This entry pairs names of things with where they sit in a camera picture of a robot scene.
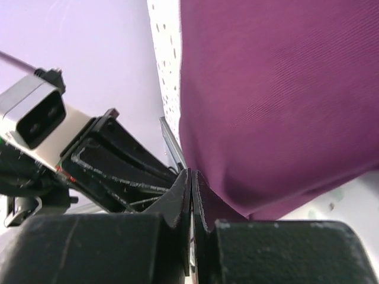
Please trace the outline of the purple cloth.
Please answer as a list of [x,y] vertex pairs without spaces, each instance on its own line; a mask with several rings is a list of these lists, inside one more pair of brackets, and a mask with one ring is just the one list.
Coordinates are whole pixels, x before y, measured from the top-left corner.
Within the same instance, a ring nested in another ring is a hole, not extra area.
[[378,168],[377,1],[182,1],[182,151],[244,217]]

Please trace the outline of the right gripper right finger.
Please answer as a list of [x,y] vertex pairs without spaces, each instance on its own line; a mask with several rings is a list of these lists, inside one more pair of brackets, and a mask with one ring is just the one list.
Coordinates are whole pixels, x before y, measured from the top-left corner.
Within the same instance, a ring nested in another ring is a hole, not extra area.
[[337,221],[249,221],[192,174],[198,283],[377,283],[354,231]]

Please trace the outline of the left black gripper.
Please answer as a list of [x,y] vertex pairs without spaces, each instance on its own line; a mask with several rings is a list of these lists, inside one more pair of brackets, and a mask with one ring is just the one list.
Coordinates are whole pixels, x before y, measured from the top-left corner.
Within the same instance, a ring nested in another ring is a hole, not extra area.
[[[92,117],[60,154],[59,175],[107,212],[142,212],[178,177],[117,121],[116,109]],[[1,142],[4,226],[35,215],[64,214],[79,198],[33,158]]]

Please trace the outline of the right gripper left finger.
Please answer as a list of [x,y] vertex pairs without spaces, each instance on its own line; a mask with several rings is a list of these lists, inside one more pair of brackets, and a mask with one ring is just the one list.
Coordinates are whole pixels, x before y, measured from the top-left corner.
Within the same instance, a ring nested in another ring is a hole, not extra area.
[[2,283],[184,283],[191,172],[136,214],[32,217],[1,261]]

